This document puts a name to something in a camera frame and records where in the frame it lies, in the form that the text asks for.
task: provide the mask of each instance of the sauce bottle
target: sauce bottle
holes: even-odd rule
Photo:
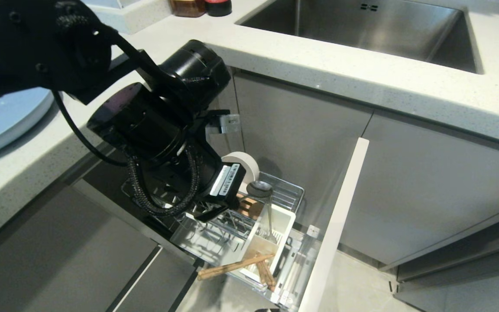
[[[176,16],[199,17],[205,13],[204,0],[170,0],[170,3]]]

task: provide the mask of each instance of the label sticker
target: label sticker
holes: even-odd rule
[[[234,164],[230,167],[226,180],[224,181],[222,188],[220,188],[220,192],[218,192],[220,196],[225,196],[228,193],[228,190],[230,190],[230,186],[232,186],[232,182],[234,181],[236,172],[238,172],[238,168],[240,168],[240,164]]]
[[[230,172],[230,166],[222,166],[222,169],[220,170],[220,173],[218,174],[218,177],[215,180],[215,183],[213,184],[213,187],[211,188],[209,195],[217,196],[218,190],[224,184],[224,180],[226,180],[226,177],[228,176],[229,172]]]

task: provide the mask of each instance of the wooden chopstick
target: wooden chopstick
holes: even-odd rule
[[[241,269],[243,267],[246,267],[250,264],[254,264],[260,261],[264,261],[269,259],[270,257],[273,257],[273,254],[270,255],[264,255],[264,256],[258,256],[258,257],[253,257],[251,259],[246,259],[230,264],[225,264],[221,266],[217,266],[215,268],[210,268],[210,269],[204,269],[198,272],[198,280],[204,280],[208,278],[212,278],[217,275],[221,275],[230,271],[234,271],[237,269]]]
[[[275,290],[275,286],[277,285],[277,282],[275,281],[275,278],[273,278],[273,275],[271,274],[271,271],[269,268],[267,268],[267,264],[265,264],[265,261],[259,261],[256,263],[257,269],[259,270],[259,278],[261,279],[261,284],[267,284],[269,289],[271,289],[271,292]]]

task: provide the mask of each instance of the white plate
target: white plate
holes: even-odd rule
[[[53,95],[43,88],[0,97],[0,148],[32,128],[49,110]]]

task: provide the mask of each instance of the bottle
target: bottle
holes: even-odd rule
[[[232,1],[205,0],[205,9],[210,16],[225,16],[232,12]]]
[[[204,0],[170,0],[170,3],[176,16],[199,17],[205,13]]]

